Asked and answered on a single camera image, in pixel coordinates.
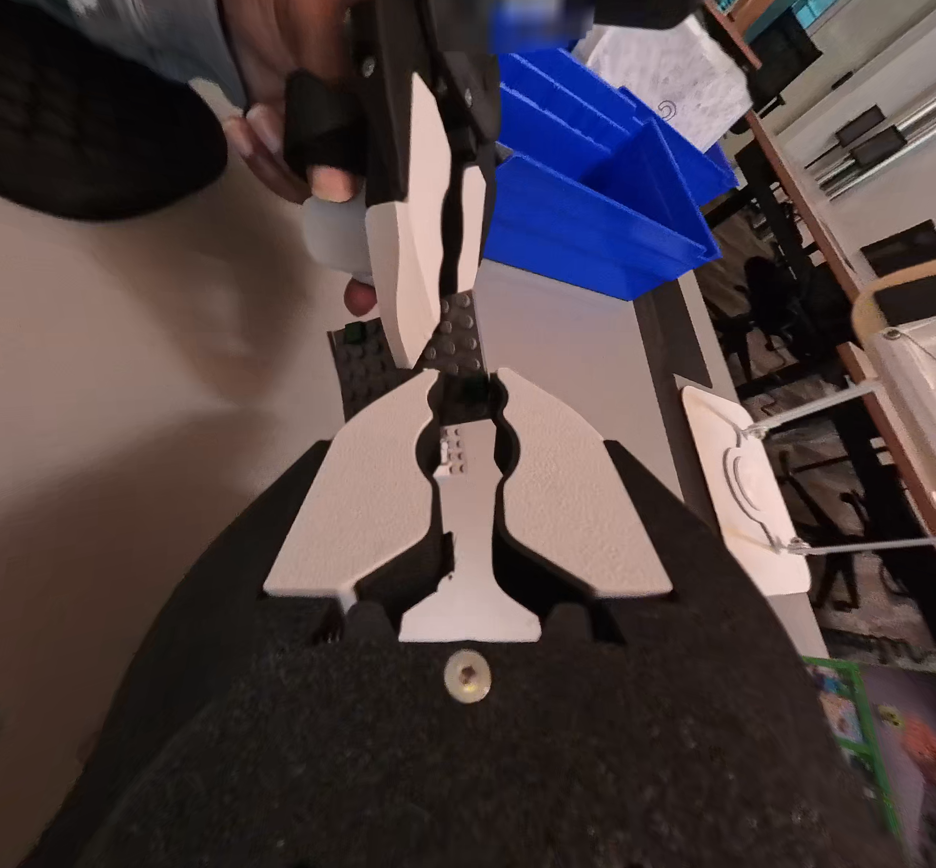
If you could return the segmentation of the white stand base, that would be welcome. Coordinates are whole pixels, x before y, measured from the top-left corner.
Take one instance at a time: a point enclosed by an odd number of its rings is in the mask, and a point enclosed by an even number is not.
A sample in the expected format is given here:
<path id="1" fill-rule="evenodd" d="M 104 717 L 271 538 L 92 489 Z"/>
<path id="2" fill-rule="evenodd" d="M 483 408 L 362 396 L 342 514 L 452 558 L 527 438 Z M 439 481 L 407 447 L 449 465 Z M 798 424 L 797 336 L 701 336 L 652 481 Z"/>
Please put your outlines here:
<path id="1" fill-rule="evenodd" d="M 878 379 L 755 422 L 745 407 L 696 386 L 682 388 L 682 405 L 703 470 L 721 537 L 760 593 L 805 594 L 808 557 L 862 551 L 890 553 L 934 546 L 934 537 L 813 547 L 800 541 L 764 448 L 764 439 L 807 415 L 883 394 Z"/>

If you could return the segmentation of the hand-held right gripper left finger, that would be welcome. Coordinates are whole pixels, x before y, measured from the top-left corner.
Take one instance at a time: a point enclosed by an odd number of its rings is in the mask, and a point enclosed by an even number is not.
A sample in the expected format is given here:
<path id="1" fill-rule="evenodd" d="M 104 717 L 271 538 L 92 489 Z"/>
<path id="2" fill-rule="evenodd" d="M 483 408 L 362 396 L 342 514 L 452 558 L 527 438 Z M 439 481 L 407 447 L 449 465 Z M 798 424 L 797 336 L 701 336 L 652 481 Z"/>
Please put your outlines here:
<path id="1" fill-rule="evenodd" d="M 378 604 L 404 615 L 454 567 L 435 471 L 440 373 L 421 372 L 350 419 L 329 445 L 263 583 L 280 598 Z"/>

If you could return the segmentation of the colourful lego box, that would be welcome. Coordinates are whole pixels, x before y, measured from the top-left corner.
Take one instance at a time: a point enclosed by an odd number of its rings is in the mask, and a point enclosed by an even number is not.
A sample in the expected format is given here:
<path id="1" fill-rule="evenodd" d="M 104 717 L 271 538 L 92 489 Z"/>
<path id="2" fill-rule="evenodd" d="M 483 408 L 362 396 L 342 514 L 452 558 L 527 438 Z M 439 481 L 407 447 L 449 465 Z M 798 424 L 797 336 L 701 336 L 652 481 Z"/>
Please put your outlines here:
<path id="1" fill-rule="evenodd" d="M 935 865 L 933 671 L 804 657 L 826 721 L 908 866 Z"/>

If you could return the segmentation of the wood-rimmed panel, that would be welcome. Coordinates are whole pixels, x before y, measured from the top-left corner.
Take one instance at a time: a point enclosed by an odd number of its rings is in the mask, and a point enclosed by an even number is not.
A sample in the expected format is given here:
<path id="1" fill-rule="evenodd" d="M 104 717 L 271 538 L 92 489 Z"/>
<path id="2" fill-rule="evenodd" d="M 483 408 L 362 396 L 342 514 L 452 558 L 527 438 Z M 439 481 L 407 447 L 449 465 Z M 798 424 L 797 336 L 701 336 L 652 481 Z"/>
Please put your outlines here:
<path id="1" fill-rule="evenodd" d="M 896 271 L 862 289 L 852 327 L 922 462 L 934 470 L 934 262 Z"/>

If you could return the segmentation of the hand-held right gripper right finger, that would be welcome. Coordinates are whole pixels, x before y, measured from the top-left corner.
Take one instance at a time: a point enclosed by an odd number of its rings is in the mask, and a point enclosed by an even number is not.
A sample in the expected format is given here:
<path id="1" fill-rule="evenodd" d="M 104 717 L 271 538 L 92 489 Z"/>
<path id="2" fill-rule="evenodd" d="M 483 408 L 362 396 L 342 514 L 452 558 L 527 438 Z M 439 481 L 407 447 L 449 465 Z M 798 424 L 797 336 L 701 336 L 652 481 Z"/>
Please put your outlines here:
<path id="1" fill-rule="evenodd" d="M 492 569 L 546 633 L 562 606 L 614 637 L 613 604 L 673 594 L 606 441 L 577 411 L 517 371 L 490 378 L 495 425 Z"/>

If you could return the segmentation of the white printed paper bag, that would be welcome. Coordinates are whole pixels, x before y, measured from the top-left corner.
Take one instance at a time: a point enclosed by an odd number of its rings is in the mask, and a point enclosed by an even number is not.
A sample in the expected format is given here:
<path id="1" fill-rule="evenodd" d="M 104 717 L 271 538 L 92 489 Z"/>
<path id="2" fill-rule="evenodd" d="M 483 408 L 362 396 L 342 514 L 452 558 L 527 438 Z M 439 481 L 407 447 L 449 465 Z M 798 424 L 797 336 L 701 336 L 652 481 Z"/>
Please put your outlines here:
<path id="1" fill-rule="evenodd" d="M 707 151 L 752 108 L 742 69 L 696 16 L 664 31 L 593 25 L 573 56 Z"/>

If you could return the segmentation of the black office chair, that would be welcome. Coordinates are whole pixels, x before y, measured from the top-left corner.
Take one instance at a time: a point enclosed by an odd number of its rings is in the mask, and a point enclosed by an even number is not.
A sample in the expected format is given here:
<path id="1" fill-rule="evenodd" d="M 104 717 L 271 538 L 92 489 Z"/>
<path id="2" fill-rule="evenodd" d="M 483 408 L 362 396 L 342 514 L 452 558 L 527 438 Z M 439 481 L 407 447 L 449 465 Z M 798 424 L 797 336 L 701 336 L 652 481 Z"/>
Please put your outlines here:
<path id="1" fill-rule="evenodd" d="M 780 345 L 793 358 L 803 361 L 810 354 L 809 332 L 800 316 L 799 289 L 789 273 L 765 257 L 752 257 L 744 264 L 745 285 L 737 290 L 746 297 L 748 310 L 726 316 L 717 324 L 719 341 L 726 356 L 737 357 L 743 383 L 754 379 L 748 336 L 759 332 L 767 350 Z"/>

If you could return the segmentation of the person's left hand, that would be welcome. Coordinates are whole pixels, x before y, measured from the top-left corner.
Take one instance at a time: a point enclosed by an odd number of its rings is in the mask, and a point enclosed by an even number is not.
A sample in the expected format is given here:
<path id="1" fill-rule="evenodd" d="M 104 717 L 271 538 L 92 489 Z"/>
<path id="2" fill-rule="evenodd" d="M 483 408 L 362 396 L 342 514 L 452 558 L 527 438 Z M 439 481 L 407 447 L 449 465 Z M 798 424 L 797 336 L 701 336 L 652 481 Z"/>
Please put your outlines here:
<path id="1" fill-rule="evenodd" d="M 345 15 L 356 0 L 220 0 L 228 45 L 247 93 L 241 115 L 223 122 L 229 145 L 271 192 L 300 205 L 342 204 L 357 177 L 326 165 L 298 179 L 283 156 L 287 78 L 304 70 L 332 85 L 349 73 Z"/>

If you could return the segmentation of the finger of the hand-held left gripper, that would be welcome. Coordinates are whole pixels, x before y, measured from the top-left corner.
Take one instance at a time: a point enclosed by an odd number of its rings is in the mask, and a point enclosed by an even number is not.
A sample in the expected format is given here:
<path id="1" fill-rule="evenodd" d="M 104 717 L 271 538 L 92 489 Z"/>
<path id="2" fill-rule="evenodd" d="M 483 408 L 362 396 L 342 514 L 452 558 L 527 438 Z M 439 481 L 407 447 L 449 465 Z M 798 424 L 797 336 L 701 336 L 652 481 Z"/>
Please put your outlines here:
<path id="1" fill-rule="evenodd" d="M 397 367 L 413 368 L 441 320 L 443 211 L 453 155 L 436 98 L 411 79 L 409 161 L 402 201 L 367 208 L 365 230 L 377 307 Z"/>
<path id="2" fill-rule="evenodd" d="M 454 156 L 455 236 L 459 246 L 454 292 L 474 288 L 496 202 L 496 169 L 495 155 L 476 155 L 474 159 Z"/>

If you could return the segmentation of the brown-edged white table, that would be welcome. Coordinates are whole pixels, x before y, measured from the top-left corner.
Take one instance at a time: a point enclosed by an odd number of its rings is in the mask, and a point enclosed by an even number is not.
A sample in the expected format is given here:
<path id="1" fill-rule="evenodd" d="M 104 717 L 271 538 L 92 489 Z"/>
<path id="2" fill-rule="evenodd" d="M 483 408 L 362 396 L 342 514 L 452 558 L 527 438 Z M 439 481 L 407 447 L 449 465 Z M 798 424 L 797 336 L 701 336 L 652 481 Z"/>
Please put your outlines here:
<path id="1" fill-rule="evenodd" d="M 846 63 L 850 79 L 779 133 L 771 119 L 756 118 L 743 136 L 725 140 L 742 184 L 743 165 L 767 197 L 766 181 L 777 177 L 850 305 L 877 281 L 861 249 L 934 219 L 934 136 L 907 143 L 837 193 L 823 191 L 806 165 L 865 110 L 878 106 L 890 121 L 912 103 L 934 101 L 934 39 L 934 0 L 852 0 L 813 39 Z"/>

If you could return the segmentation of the silver metal rails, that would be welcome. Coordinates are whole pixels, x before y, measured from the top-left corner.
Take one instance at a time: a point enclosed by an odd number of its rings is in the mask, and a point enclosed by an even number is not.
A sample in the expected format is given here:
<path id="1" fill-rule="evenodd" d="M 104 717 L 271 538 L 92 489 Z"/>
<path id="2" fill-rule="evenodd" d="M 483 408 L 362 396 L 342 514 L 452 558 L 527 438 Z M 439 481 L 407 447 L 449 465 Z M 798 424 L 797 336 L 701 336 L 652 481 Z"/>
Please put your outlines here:
<path id="1" fill-rule="evenodd" d="M 832 201 L 929 145 L 934 137 L 934 92 L 889 116 L 876 104 L 839 129 L 834 143 L 804 170 Z"/>

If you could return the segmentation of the blue plastic storage bin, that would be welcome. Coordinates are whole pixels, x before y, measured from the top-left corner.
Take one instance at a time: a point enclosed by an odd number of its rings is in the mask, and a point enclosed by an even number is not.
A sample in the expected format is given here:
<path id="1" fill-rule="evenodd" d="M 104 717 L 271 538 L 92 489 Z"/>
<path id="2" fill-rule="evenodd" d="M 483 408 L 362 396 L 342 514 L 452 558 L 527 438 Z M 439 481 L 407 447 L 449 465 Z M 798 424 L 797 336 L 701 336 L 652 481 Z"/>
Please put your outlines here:
<path id="1" fill-rule="evenodd" d="M 721 256 L 661 129 L 576 180 L 518 150 L 496 171 L 493 262 L 623 301 Z"/>
<path id="2" fill-rule="evenodd" d="M 574 134 L 602 149 L 605 156 L 615 153 L 640 128 L 655 125 L 698 207 L 707 206 L 738 185 L 718 147 L 697 149 L 648 104 L 625 88 L 613 88 L 566 50 L 500 55 L 499 68 L 501 142 L 511 149 L 526 151 L 519 132 L 529 131 L 533 118 L 521 113 L 509 91 L 554 116 Z"/>

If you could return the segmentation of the grey lego baseplate build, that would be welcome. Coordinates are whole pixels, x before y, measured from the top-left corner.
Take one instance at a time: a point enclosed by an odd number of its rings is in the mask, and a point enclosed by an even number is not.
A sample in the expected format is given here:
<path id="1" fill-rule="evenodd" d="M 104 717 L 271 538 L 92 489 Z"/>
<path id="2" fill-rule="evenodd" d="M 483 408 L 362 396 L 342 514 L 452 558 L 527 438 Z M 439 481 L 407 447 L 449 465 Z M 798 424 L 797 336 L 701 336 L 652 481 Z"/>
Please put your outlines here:
<path id="1" fill-rule="evenodd" d="M 329 333 L 329 342 L 346 420 L 416 374 L 414 369 L 396 365 L 378 318 L 345 324 Z M 435 476 L 445 479 L 462 475 L 466 466 L 462 424 L 440 424 L 440 464 Z"/>

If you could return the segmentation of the large dark grey lego plate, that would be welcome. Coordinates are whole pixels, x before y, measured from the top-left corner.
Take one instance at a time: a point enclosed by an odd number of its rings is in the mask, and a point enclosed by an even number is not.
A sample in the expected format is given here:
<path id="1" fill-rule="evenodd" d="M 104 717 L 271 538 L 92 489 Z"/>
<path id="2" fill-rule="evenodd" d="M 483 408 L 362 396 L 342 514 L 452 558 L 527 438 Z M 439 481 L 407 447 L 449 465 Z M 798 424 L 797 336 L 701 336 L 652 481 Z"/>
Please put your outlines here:
<path id="1" fill-rule="evenodd" d="M 424 348 L 415 373 L 439 372 L 442 426 L 488 418 L 489 376 L 477 321 L 475 294 L 460 291 L 441 300 L 441 319 Z"/>

